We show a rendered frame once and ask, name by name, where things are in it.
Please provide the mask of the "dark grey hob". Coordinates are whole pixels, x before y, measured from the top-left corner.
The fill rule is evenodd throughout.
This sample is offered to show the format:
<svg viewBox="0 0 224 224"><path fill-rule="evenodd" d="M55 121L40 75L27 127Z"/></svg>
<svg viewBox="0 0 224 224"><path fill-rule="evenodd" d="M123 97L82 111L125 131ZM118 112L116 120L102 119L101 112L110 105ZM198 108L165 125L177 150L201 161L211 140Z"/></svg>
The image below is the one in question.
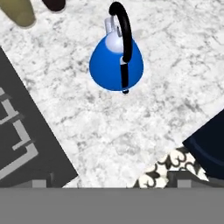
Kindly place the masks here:
<svg viewBox="0 0 224 224"><path fill-rule="evenodd" d="M60 188L77 172L0 47L0 187L43 179Z"/></svg>

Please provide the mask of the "dark navy cupboard front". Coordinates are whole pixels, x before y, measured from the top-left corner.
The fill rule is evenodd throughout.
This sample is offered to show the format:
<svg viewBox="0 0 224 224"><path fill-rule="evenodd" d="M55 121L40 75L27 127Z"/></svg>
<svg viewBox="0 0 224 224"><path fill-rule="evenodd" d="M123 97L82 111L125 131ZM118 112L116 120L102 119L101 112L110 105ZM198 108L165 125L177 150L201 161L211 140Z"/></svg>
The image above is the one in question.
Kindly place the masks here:
<svg viewBox="0 0 224 224"><path fill-rule="evenodd" d="M224 109L191 134L183 145L208 177L224 179Z"/></svg>

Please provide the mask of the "dark brown rounded object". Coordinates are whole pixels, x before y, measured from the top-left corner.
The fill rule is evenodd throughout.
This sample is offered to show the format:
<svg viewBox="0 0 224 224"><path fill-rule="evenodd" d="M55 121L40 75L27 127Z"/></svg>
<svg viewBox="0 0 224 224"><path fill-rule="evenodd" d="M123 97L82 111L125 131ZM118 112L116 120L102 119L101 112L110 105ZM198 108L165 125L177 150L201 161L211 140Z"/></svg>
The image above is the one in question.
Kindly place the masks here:
<svg viewBox="0 0 224 224"><path fill-rule="evenodd" d="M66 6L66 0L42 0L42 2L52 12L60 12Z"/></svg>

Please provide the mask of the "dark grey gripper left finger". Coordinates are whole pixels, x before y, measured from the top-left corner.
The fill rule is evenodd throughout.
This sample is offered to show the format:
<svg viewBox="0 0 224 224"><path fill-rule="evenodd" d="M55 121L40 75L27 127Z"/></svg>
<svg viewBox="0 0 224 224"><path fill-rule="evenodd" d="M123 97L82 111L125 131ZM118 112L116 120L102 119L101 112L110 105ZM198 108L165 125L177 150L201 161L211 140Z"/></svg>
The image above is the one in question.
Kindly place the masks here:
<svg viewBox="0 0 224 224"><path fill-rule="evenodd" d="M54 174L50 173L44 178L33 178L14 185L14 188L51 188L53 186Z"/></svg>

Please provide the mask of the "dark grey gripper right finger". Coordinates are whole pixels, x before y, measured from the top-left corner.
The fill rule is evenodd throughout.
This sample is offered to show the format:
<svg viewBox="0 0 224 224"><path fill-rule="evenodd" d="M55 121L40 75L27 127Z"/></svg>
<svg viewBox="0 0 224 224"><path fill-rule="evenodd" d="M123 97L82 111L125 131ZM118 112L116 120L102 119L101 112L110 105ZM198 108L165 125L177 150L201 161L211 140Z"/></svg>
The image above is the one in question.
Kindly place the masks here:
<svg viewBox="0 0 224 224"><path fill-rule="evenodd" d="M169 171L167 178L168 188L224 188L224 185L202 180L189 171Z"/></svg>

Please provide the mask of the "olive green rounded object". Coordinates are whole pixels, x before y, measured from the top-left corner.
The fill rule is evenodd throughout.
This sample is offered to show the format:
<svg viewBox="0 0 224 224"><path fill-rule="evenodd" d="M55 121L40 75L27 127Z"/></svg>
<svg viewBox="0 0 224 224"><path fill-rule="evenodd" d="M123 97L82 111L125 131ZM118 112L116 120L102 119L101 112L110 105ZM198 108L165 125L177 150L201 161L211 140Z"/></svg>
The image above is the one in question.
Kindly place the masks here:
<svg viewBox="0 0 224 224"><path fill-rule="evenodd" d="M30 0L0 0L0 9L20 27L29 27L36 21Z"/></svg>

